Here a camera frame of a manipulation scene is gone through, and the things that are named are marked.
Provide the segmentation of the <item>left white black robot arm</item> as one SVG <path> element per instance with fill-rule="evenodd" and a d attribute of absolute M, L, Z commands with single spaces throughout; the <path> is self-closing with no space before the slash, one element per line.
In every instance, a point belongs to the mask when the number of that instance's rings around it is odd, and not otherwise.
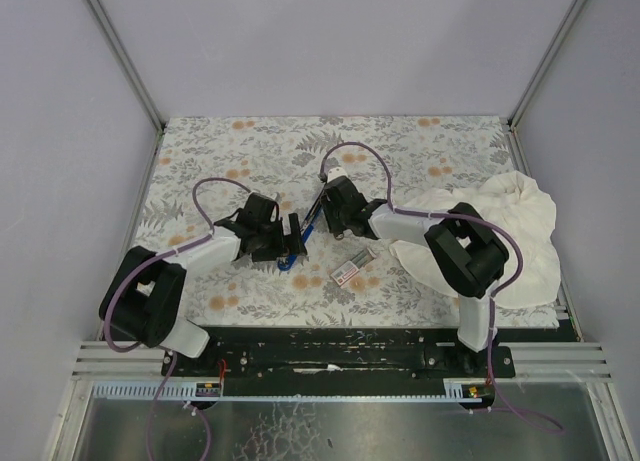
<path fill-rule="evenodd" d="M 210 336 L 179 315 L 188 280 L 244 257 L 271 262 L 306 254 L 299 216 L 284 221 L 276 200 L 252 193 L 200 238 L 163 253 L 142 246 L 127 251 L 99 308 L 105 341 L 117 353 L 146 346 L 195 359 Z"/>

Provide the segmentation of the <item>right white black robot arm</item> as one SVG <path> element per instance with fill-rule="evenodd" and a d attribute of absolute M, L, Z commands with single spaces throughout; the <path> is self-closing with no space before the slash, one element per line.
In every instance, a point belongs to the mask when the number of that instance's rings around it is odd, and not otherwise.
<path fill-rule="evenodd" d="M 430 250 L 440 272 L 460 299 L 458 340 L 481 352 L 496 334 L 493 296 L 509 260 L 508 246 L 523 265 L 517 243 L 502 228 L 482 219 L 467 203 L 448 211 L 429 212 L 394 207 L 389 199 L 366 200 L 341 170 L 321 174 L 320 201 L 329 231 L 358 237 L 396 240 Z"/>

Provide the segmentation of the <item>blue stapler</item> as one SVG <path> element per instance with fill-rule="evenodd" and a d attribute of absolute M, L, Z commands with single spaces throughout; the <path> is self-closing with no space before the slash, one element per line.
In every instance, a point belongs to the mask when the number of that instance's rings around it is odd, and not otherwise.
<path fill-rule="evenodd" d="M 285 258 L 281 258 L 277 262 L 277 267 L 280 271 L 282 272 L 289 271 L 294 266 L 294 264 L 296 263 L 297 259 L 300 256 L 306 256 L 306 251 L 305 251 L 306 242 L 311 236 L 311 233 L 313 232 L 315 228 L 315 224 L 321 213 L 322 213 L 321 202 L 319 199 L 316 199 L 312 207 L 309 209 L 309 211 L 305 215 L 302 223 L 297 228 L 298 236 L 295 238 L 295 241 L 297 242 L 297 245 L 295 246 L 295 248 L 302 246 L 302 250 L 298 250 L 296 253 L 289 253 Z"/>

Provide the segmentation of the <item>red white staple box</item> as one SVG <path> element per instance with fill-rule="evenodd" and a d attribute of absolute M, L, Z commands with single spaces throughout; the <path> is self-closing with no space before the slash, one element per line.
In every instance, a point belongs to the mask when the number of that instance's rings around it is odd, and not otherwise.
<path fill-rule="evenodd" d="M 352 261 L 346 261 L 331 273 L 331 279 L 338 286 L 343 286 L 358 273 L 359 267 Z"/>

